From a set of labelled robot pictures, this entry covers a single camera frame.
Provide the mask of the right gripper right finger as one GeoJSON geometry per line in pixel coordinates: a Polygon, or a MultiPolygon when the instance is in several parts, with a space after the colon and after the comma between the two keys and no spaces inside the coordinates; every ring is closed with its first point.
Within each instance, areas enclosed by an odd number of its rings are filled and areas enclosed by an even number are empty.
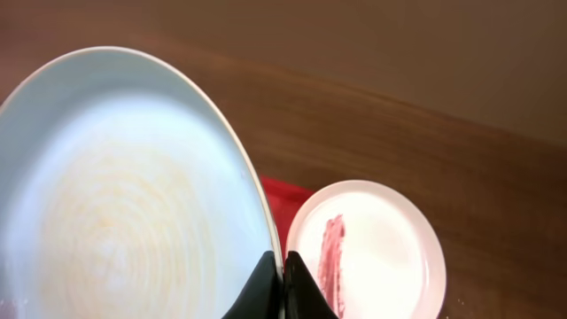
{"type": "Polygon", "coordinates": [[[299,253],[289,251],[284,263],[286,319],[338,319],[312,278],[299,253]]]}

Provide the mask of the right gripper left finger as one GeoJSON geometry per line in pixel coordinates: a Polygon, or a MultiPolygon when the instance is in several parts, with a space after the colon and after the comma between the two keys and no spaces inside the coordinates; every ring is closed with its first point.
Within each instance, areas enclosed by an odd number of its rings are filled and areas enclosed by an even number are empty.
{"type": "Polygon", "coordinates": [[[236,301],[222,319],[277,319],[281,285],[276,271],[274,253],[264,252],[236,301]]]}

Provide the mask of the light blue plate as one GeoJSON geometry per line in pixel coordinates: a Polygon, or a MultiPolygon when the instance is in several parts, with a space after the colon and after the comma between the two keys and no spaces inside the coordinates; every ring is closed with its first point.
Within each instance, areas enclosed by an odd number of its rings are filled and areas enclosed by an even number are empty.
{"type": "Polygon", "coordinates": [[[72,51],[2,104],[2,317],[221,318],[266,251],[282,287],[244,146],[168,63],[72,51]]]}

